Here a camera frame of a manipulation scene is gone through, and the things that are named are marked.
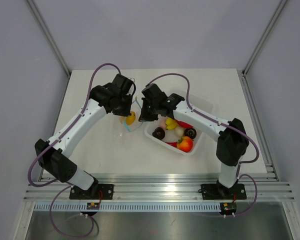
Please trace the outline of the yellow orange fruit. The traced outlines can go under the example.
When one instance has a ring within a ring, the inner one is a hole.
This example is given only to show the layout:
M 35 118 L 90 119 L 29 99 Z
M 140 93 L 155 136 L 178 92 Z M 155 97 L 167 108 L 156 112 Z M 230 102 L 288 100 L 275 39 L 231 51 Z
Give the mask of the yellow orange fruit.
M 125 123 L 130 126 L 136 121 L 136 113 L 134 111 L 130 112 L 130 115 L 125 118 Z

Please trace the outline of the clear zip top bag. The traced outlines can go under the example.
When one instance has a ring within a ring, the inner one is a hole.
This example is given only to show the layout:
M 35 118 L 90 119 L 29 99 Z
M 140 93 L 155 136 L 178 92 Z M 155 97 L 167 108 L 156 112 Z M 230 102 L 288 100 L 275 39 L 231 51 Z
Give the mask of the clear zip top bag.
M 142 126 L 142 122 L 139 121 L 141 114 L 141 104 L 136 96 L 132 100 L 130 115 L 129 116 L 116 116 L 114 121 L 114 136 L 119 138 L 124 135 L 131 134 Z

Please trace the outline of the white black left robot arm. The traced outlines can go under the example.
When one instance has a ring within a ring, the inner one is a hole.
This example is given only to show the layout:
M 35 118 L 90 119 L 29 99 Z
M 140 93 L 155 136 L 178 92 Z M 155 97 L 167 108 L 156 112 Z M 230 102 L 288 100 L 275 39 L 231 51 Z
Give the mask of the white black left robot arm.
M 134 81 L 119 73 L 112 82 L 90 86 L 80 111 L 47 141 L 39 139 L 35 143 L 40 167 L 57 181 L 79 188 L 85 198 L 93 199 L 98 194 L 98 180 L 79 168 L 70 156 L 89 130 L 107 114 L 129 116 L 135 91 Z

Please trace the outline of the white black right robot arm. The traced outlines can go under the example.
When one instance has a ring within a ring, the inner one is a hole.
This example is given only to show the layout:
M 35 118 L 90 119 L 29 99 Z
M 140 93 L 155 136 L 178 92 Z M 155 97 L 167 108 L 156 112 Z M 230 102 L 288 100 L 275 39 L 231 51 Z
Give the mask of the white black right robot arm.
M 196 109 L 189 102 L 189 94 L 168 96 L 155 83 L 146 85 L 141 93 L 139 121 L 153 122 L 158 116 L 169 117 L 191 125 L 216 142 L 216 157 L 221 165 L 214 197 L 230 199 L 238 183 L 239 162 L 249 146 L 243 123 L 237 118 L 227 121 Z

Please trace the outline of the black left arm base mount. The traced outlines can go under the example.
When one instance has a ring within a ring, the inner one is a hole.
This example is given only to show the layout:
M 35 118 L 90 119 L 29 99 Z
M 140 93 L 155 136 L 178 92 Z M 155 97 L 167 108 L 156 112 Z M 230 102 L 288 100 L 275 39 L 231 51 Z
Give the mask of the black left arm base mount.
M 114 195 L 113 184 L 92 185 L 88 190 L 74 186 L 69 193 L 70 200 L 112 200 Z

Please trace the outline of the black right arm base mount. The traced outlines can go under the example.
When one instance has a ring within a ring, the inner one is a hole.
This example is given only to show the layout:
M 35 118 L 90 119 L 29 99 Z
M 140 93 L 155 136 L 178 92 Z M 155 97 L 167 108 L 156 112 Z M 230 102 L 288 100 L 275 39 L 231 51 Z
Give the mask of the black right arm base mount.
M 201 184 L 198 193 L 203 200 L 246 200 L 247 194 L 245 185 L 236 183 L 231 188 L 227 188 L 219 183 Z

